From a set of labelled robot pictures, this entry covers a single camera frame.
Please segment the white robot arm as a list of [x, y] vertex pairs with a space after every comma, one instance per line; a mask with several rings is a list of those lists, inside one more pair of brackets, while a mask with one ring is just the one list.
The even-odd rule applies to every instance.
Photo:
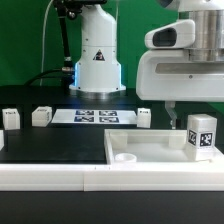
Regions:
[[[176, 22], [145, 35], [136, 93], [163, 101], [175, 119], [177, 101], [224, 101], [224, 0], [157, 0], [178, 12]], [[117, 61], [117, 22], [99, 5], [82, 12], [82, 55], [73, 94], [106, 99], [126, 90]]]

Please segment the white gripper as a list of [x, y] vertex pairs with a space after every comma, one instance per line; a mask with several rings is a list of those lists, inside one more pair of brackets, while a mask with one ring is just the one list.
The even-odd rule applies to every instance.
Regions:
[[166, 101], [175, 130], [175, 101], [224, 102], [224, 63], [191, 62], [185, 50], [148, 50], [139, 61], [136, 93], [141, 100]]

